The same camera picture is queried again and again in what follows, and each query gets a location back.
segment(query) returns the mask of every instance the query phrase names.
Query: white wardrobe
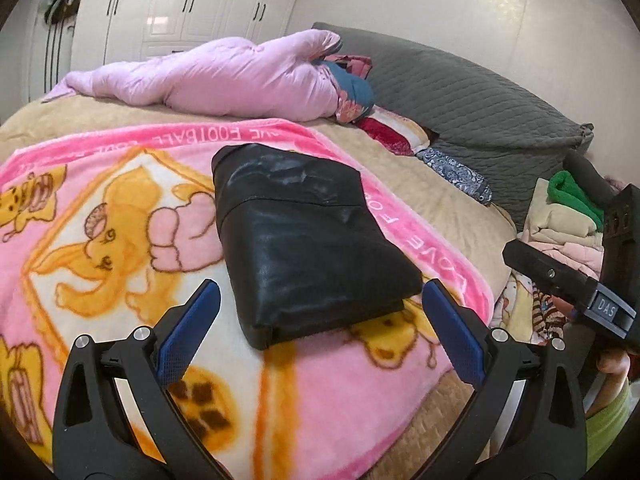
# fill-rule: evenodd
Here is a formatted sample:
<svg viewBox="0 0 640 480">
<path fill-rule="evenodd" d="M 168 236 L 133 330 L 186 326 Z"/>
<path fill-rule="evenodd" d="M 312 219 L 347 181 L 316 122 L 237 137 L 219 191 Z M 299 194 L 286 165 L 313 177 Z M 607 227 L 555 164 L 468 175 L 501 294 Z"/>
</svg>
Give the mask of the white wardrobe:
<svg viewBox="0 0 640 480">
<path fill-rule="evenodd" d="M 72 70 L 144 60 L 206 41 L 242 36 L 262 43 L 281 36 L 295 0 L 81 0 Z"/>
</svg>

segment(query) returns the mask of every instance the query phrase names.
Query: blue patterned cloth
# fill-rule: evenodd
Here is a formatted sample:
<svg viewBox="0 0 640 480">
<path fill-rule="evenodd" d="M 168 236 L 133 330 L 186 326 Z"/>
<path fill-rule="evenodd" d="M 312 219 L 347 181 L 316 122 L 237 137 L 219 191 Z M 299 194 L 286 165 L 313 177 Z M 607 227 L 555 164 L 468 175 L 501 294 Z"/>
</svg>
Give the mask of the blue patterned cloth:
<svg viewBox="0 0 640 480">
<path fill-rule="evenodd" d="M 481 174 L 461 164 L 455 158 L 431 147 L 416 153 L 415 156 L 460 191 L 478 200 L 479 203 L 484 205 L 491 203 L 493 194 Z"/>
</svg>

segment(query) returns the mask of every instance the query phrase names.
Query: black leather bag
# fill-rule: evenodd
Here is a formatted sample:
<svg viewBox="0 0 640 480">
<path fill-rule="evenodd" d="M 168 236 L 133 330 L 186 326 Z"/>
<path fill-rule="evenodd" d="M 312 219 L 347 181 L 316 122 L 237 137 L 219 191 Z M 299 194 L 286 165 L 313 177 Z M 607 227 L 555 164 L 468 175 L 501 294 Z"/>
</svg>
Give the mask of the black leather bag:
<svg viewBox="0 0 640 480">
<path fill-rule="evenodd" d="M 349 166 L 262 144 L 211 161 L 216 222 L 250 345 L 344 328 L 402 309 L 420 270 L 386 240 Z"/>
</svg>

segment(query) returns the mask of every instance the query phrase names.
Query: person's hand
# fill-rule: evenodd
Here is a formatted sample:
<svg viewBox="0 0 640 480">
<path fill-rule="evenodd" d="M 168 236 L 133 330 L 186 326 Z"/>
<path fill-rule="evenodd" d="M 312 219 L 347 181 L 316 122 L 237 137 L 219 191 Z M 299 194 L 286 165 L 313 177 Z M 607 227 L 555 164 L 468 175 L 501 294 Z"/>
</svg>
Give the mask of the person's hand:
<svg viewBox="0 0 640 480">
<path fill-rule="evenodd" d="M 551 298 L 556 309 L 562 312 L 567 319 L 575 319 L 575 309 L 571 303 L 557 296 L 552 296 Z M 598 371 L 606 374 L 607 377 L 593 404 L 585 413 L 587 418 L 609 406 L 620 394 L 620 391 L 622 391 L 625 385 L 626 377 L 629 374 L 630 366 L 631 359 L 625 349 L 609 348 L 602 351 L 596 362 L 596 367 Z"/>
</svg>

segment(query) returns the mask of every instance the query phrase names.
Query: folded clothes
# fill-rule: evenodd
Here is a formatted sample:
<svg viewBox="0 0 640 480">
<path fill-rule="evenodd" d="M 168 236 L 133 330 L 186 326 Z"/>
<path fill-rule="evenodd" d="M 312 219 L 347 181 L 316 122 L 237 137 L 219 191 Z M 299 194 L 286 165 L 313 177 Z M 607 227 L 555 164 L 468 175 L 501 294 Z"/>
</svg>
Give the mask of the folded clothes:
<svg viewBox="0 0 640 480">
<path fill-rule="evenodd" d="M 562 167 L 571 173 L 575 182 L 600 208 L 605 208 L 616 193 L 613 193 L 607 181 L 600 176 L 584 155 L 569 150 L 564 156 Z"/>
<path fill-rule="evenodd" d="M 431 146 L 415 155 L 442 178 L 481 204 L 491 203 L 493 193 L 481 174 Z"/>
<path fill-rule="evenodd" d="M 364 79 L 348 73 L 337 63 L 319 61 L 329 69 L 338 91 L 338 108 L 335 118 L 339 123 L 351 123 L 366 117 L 374 105 L 373 90 Z"/>
<path fill-rule="evenodd" d="M 533 192 L 521 240 L 549 244 L 575 243 L 587 247 L 602 245 L 602 234 L 587 215 L 562 204 L 550 203 L 548 181 L 539 178 Z"/>
<path fill-rule="evenodd" d="M 530 241 L 529 245 L 572 269 L 580 270 L 595 280 L 600 279 L 604 256 L 602 248 L 586 247 L 571 242 L 547 244 Z"/>
<path fill-rule="evenodd" d="M 331 54 L 324 58 L 325 61 L 333 61 L 345 69 L 349 74 L 366 79 L 373 67 L 369 56 L 349 56 L 343 54 Z"/>
<path fill-rule="evenodd" d="M 395 155 L 413 155 L 429 147 L 429 136 L 417 123 L 377 105 L 355 124 Z"/>
<path fill-rule="evenodd" d="M 591 201 L 567 170 L 558 171 L 551 177 L 547 192 L 551 202 L 563 204 L 587 215 L 596 223 L 597 230 L 602 231 L 604 211 Z"/>
</svg>

